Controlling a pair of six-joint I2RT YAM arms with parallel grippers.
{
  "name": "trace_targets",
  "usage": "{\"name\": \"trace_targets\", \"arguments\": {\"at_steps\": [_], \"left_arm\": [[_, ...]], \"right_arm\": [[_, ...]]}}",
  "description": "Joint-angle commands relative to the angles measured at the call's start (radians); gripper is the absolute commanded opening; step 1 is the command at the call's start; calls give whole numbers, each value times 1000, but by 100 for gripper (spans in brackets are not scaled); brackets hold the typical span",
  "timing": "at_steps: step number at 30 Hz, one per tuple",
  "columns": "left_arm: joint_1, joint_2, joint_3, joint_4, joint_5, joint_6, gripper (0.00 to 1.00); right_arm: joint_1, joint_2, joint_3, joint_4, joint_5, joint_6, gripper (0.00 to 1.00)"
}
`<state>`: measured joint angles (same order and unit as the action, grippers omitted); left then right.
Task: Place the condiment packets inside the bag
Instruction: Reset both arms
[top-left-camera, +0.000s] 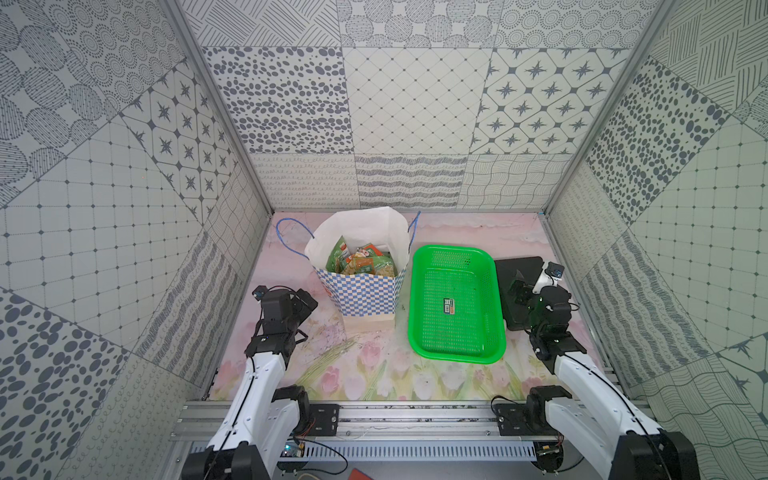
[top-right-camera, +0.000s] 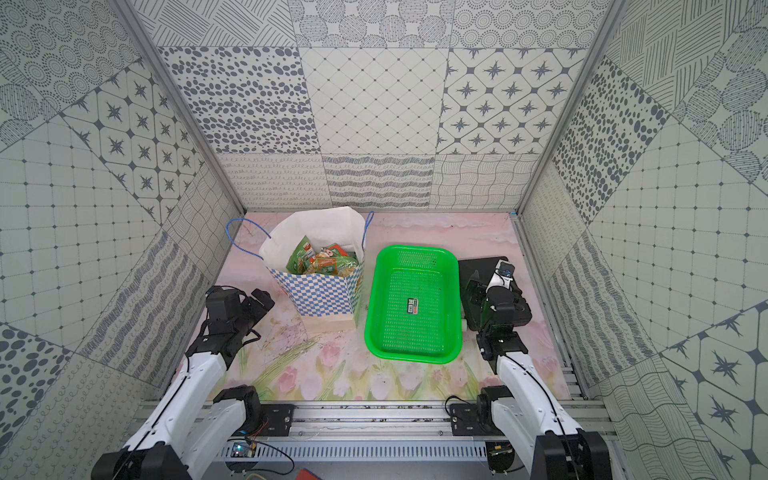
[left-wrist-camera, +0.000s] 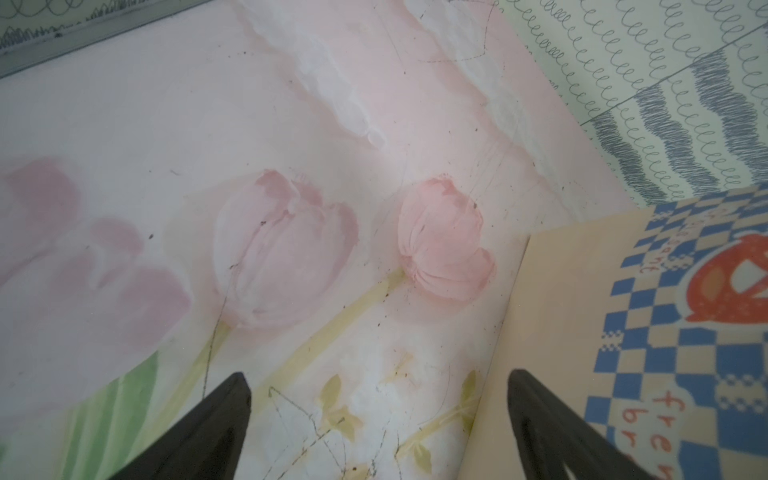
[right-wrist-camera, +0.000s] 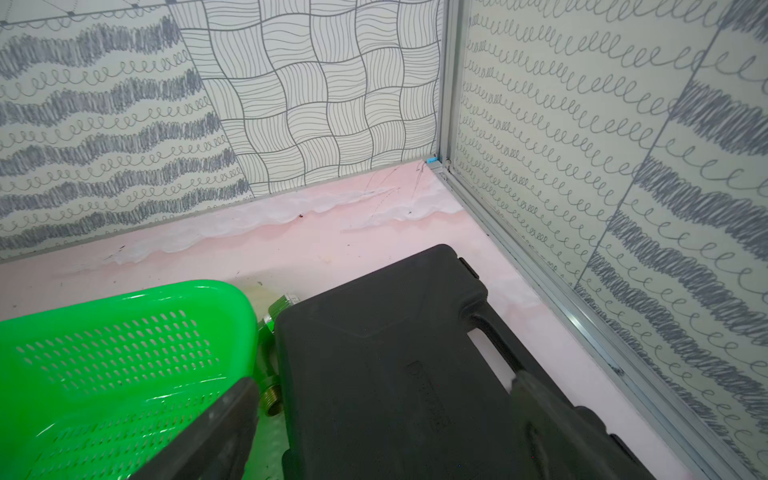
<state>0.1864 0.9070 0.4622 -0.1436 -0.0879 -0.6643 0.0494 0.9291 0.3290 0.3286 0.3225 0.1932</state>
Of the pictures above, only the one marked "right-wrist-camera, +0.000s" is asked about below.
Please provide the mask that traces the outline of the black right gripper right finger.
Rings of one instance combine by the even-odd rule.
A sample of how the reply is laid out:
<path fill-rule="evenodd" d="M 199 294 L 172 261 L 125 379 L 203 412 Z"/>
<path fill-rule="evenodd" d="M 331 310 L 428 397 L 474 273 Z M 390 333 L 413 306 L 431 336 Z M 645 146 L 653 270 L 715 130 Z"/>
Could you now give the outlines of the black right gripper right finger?
<path fill-rule="evenodd" d="M 590 409 L 571 406 L 526 371 L 510 397 L 517 479 L 651 479 L 653 475 Z"/>

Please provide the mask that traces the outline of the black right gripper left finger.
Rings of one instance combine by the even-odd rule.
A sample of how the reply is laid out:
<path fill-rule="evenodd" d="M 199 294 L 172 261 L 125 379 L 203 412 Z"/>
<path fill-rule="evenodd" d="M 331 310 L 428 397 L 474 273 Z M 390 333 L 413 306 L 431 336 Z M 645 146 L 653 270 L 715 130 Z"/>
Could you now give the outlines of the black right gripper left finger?
<path fill-rule="evenodd" d="M 240 379 L 131 477 L 242 478 L 257 430 L 258 404 L 257 384 Z"/>

